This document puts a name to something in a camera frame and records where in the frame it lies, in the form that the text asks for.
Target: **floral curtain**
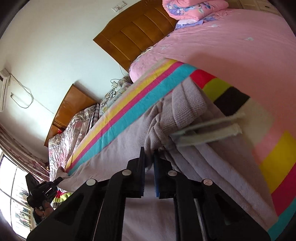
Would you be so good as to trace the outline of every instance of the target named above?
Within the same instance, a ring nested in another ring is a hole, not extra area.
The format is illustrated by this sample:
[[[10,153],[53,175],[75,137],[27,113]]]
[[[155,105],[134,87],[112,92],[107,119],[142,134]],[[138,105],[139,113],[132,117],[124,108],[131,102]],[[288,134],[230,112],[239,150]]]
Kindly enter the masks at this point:
[[[0,148],[4,154],[39,181],[49,181],[49,171],[40,158],[34,156],[0,125]]]

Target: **silver screw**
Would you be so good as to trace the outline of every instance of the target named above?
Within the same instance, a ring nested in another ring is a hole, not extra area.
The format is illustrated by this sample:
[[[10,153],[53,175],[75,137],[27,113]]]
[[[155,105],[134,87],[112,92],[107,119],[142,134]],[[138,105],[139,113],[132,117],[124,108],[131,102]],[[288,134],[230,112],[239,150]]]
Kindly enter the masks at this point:
[[[122,175],[124,175],[124,176],[129,176],[130,174],[131,174],[131,170],[129,170],[129,169],[125,169],[122,171]]]
[[[174,177],[174,176],[176,176],[178,173],[176,172],[176,171],[174,171],[174,170],[170,170],[169,172],[168,172],[168,175],[169,176],[171,176],[171,177]]]
[[[211,186],[213,184],[213,181],[211,179],[204,179],[204,184],[206,186]]]
[[[93,186],[93,185],[95,185],[96,184],[96,180],[95,179],[88,179],[87,181],[86,181],[86,185],[87,186]]]

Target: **headboard panel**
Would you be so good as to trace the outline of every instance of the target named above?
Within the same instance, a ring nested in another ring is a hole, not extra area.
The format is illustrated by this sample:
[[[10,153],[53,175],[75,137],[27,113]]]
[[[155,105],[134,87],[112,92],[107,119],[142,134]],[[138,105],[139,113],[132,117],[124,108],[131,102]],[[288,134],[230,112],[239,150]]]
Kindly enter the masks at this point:
[[[94,41],[128,71],[143,51],[174,30],[176,22],[161,0],[142,0],[113,18]]]

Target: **magenta stripe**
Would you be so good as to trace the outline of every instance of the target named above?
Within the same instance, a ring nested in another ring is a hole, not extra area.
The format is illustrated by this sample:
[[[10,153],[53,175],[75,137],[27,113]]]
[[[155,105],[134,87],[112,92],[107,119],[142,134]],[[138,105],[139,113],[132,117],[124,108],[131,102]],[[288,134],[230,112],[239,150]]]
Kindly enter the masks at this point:
[[[108,123],[105,125],[101,131],[87,144],[87,146],[81,151],[76,160],[67,169],[70,170],[80,158],[97,142],[97,140],[102,137],[102,135],[114,124],[116,123],[130,108],[132,108],[139,100],[141,100],[148,92],[153,90],[161,81],[168,77],[172,72],[174,72],[178,67],[180,67],[182,62],[173,63],[165,72],[158,76],[154,81],[152,81],[148,86],[146,86],[139,94],[137,94],[127,105],[122,108]]]

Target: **human hand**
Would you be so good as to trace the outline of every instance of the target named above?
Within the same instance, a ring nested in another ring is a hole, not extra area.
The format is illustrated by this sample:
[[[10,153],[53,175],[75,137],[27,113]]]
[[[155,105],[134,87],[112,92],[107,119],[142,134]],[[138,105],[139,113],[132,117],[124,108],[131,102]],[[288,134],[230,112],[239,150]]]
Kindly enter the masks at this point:
[[[44,208],[45,208],[44,211],[41,211],[41,210],[36,208],[35,213],[40,217],[45,217],[46,218],[54,211],[54,209],[52,208],[52,206],[50,205],[49,202],[46,202],[44,204]]]

